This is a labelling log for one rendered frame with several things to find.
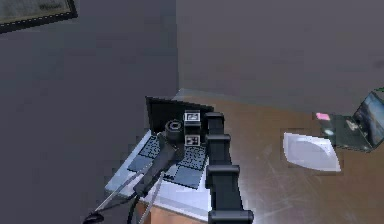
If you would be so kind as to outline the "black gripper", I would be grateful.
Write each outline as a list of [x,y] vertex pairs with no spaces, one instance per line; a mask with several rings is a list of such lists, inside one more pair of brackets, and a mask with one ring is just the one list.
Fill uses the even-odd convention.
[[[147,221],[150,210],[154,205],[156,197],[159,193],[160,186],[163,181],[164,172],[171,166],[180,162],[184,158],[184,128],[180,120],[170,120],[165,124],[164,130],[157,134],[159,141],[160,152],[155,157],[152,165],[146,165],[143,169],[128,178],[116,190],[114,190],[92,213],[90,213],[82,222],[82,224],[97,224],[104,221],[104,216],[101,215],[102,211],[106,211],[122,205],[124,203],[132,202],[128,213],[127,224],[145,224]],[[120,202],[118,205],[109,205],[109,203],[133,180],[137,179],[139,175],[144,176],[133,187],[133,193]],[[153,191],[151,199],[140,211],[137,206],[139,201],[148,196],[149,192]]]

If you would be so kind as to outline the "silver laptop with black screen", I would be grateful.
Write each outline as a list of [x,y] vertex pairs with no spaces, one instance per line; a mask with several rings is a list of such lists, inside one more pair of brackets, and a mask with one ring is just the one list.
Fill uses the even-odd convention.
[[[159,155],[159,140],[155,134],[164,131],[168,121],[179,120],[183,123],[186,110],[198,111],[199,118],[214,111],[212,106],[155,97],[147,97],[146,105],[150,130],[106,184],[106,191],[113,192],[118,189]],[[210,209],[210,193],[202,183],[205,180],[206,166],[207,156],[203,143],[187,145],[183,160],[171,166],[164,174],[154,204],[206,221]]]

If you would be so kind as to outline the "white plate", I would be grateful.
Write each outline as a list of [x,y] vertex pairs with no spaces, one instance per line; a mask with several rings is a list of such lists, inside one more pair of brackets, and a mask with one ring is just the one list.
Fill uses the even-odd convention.
[[329,139],[285,132],[283,149],[287,161],[295,165],[317,171],[341,171]]

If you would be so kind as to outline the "dark green laptop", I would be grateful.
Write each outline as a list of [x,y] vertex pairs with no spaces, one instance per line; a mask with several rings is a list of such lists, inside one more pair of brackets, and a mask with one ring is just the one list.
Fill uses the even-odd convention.
[[384,142],[384,93],[371,91],[353,115],[326,114],[330,121],[314,118],[335,147],[369,153]]

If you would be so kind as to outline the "black framed wall picture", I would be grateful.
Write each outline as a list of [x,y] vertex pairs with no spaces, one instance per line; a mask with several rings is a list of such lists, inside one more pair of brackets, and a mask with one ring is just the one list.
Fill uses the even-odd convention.
[[74,0],[0,0],[0,34],[77,17]]

